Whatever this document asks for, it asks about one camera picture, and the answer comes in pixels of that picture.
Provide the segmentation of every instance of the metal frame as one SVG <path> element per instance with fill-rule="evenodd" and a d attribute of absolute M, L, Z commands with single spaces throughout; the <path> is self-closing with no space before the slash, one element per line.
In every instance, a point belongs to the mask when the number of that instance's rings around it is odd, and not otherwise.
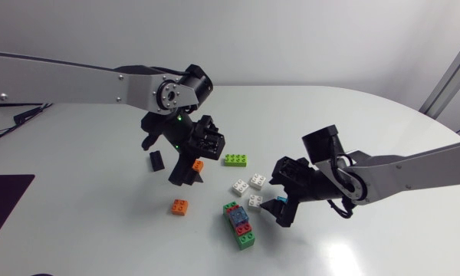
<path fill-rule="evenodd" d="M 436 119 L 460 89 L 460 52 L 419 112 Z"/>

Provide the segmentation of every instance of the lego brick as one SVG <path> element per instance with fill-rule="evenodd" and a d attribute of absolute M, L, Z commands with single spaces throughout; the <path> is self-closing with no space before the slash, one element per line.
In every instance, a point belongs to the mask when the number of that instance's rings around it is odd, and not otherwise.
<path fill-rule="evenodd" d="M 240 237 L 237 236 L 236 239 L 240 250 L 244 250 L 254 245 L 255 236 L 254 233 L 250 231 L 247 234 L 241 235 Z"/>
<path fill-rule="evenodd" d="M 228 223 L 228 226 L 230 227 L 230 231 L 232 231 L 232 234 L 233 234 L 235 240 L 237 241 L 238 247 L 240 248 L 240 250 L 243 250 L 243 249 L 246 249 L 246 248 L 248 248 L 248 247 L 250 247 L 250 246 L 252 246 L 254 244 L 255 236 L 254 236 L 254 233 L 252 232 L 251 225 L 248 223 L 248 221 L 244 225 L 238 226 L 238 228 L 240 227 L 240 229 L 246 230 L 247 228 L 245 226 L 248 225 L 249 226 L 248 228 L 250 229 L 250 231 L 242 232 L 240 235 L 237 233 L 237 229 L 235 229 L 234 226 L 232 225 L 231 220 L 226 215 L 226 210 L 230 209 L 232 207 L 235 207 L 236 205 L 237 205 L 236 202 L 230 202 L 229 204 L 224 205 L 223 206 L 223 214 L 224 214 L 224 218 L 226 220 L 226 223 Z"/>
<path fill-rule="evenodd" d="M 194 161 L 194 164 L 192 164 L 192 169 L 194 171 L 200 173 L 202 171 L 203 165 L 204 165 L 203 161 L 196 160 L 196 161 Z"/>
<path fill-rule="evenodd" d="M 234 228 L 237 228 L 238 226 L 244 225 L 248 222 L 248 215 L 241 206 L 233 211 L 228 212 L 227 215 Z"/>
<path fill-rule="evenodd" d="M 254 187 L 254 188 L 258 189 L 258 190 L 261 190 L 265 181 L 266 181 L 266 178 L 264 176 L 256 173 L 256 174 L 254 174 L 254 176 L 252 176 L 251 181 L 248 184 L 251 187 Z"/>
<path fill-rule="evenodd" d="M 248 199 L 248 209 L 253 211 L 261 211 L 262 196 L 251 195 Z"/>
<path fill-rule="evenodd" d="M 282 201 L 282 202 L 284 202 L 284 203 L 288 202 L 288 199 L 287 199 L 287 198 L 284 198 L 284 197 L 282 197 L 282 196 L 278 196 L 276 199 L 277 199 L 277 200 L 280 200 L 280 201 Z"/>
<path fill-rule="evenodd" d="M 247 156 L 245 154 L 225 155 L 225 166 L 247 166 Z"/>
<path fill-rule="evenodd" d="M 238 196 L 241 196 L 244 194 L 244 192 L 247 190 L 248 184 L 244 182 L 244 180 L 239 179 L 233 186 L 232 186 L 232 191 L 236 193 Z"/>
<path fill-rule="evenodd" d="M 223 205 L 223 215 L 227 214 L 227 209 L 238 205 L 237 202 L 230 202 L 229 204 Z"/>
<path fill-rule="evenodd" d="M 252 227 L 250 224 L 245 223 L 243 225 L 240 225 L 240 226 L 237 226 L 237 228 L 235 229 L 235 232 L 237 233 L 237 236 L 241 236 L 243 234 L 246 234 L 248 232 L 252 231 Z"/>
<path fill-rule="evenodd" d="M 189 203 L 186 200 L 176 199 L 172 204 L 172 214 L 174 215 L 186 215 L 187 207 Z"/>
<path fill-rule="evenodd" d="M 235 205 L 235 206 L 233 206 L 233 207 L 230 207 L 230 208 L 227 209 L 227 212 L 226 212 L 226 213 L 228 214 L 228 213 L 230 213 L 231 211 L 237 209 L 238 207 L 240 207 L 238 204 Z"/>
<path fill-rule="evenodd" d="M 152 169 L 154 172 L 160 171 L 161 169 L 165 169 L 163 165 L 162 155 L 160 155 L 160 151 L 154 151 L 150 153 L 150 162 L 152 163 Z"/>

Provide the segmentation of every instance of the green lego brick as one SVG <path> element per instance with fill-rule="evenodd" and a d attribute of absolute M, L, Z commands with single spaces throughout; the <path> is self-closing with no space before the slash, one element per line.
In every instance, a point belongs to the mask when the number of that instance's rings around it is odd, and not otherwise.
<path fill-rule="evenodd" d="M 252 231 L 248 232 L 247 234 L 241 235 L 240 237 L 238 237 L 235 233 L 235 239 L 237 240 L 238 247 L 240 248 L 240 250 L 244 250 L 254 245 L 255 236 L 254 233 L 252 233 Z"/>
<path fill-rule="evenodd" d="M 225 166 L 247 166 L 247 156 L 245 154 L 225 155 Z"/>
<path fill-rule="evenodd" d="M 226 215 L 228 208 L 233 207 L 235 205 L 237 205 L 237 202 L 230 202 L 229 204 L 224 205 L 223 206 L 223 215 Z"/>
<path fill-rule="evenodd" d="M 239 237 L 237 235 L 237 232 L 233 228 L 233 225 L 230 222 L 230 219 L 225 215 L 225 212 L 223 213 L 223 217 L 225 218 L 226 222 L 228 223 L 228 226 L 230 227 L 230 231 L 232 231 L 232 234 L 233 234 L 235 240 L 237 241 L 237 245 L 240 248 L 240 250 L 244 250 L 244 249 L 254 245 L 255 235 L 254 235 L 254 233 L 252 231 L 248 232 L 247 234 L 241 235 Z"/>

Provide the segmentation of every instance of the white wall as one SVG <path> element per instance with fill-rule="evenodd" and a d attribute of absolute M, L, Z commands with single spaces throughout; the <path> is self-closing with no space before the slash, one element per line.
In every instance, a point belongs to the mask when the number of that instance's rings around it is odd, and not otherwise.
<path fill-rule="evenodd" d="M 0 1 L 0 51 L 324 84 L 419 109 L 460 49 L 460 0 Z"/>

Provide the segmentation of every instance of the white lego brick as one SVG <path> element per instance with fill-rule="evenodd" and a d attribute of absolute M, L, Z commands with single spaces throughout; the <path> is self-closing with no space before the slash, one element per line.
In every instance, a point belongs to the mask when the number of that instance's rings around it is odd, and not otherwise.
<path fill-rule="evenodd" d="M 248 199 L 248 209 L 254 211 L 261 211 L 262 196 L 251 195 Z"/>
<path fill-rule="evenodd" d="M 251 179 L 249 185 L 254 187 L 254 188 L 256 188 L 256 189 L 258 189 L 258 190 L 261 190 L 265 181 L 266 181 L 266 178 L 264 176 L 256 173 L 256 174 L 254 174 L 254 176 L 252 176 L 252 179 Z"/>
<path fill-rule="evenodd" d="M 233 186 L 232 191 L 236 193 L 238 196 L 242 196 L 247 190 L 248 184 L 244 182 L 244 180 L 239 179 Z"/>

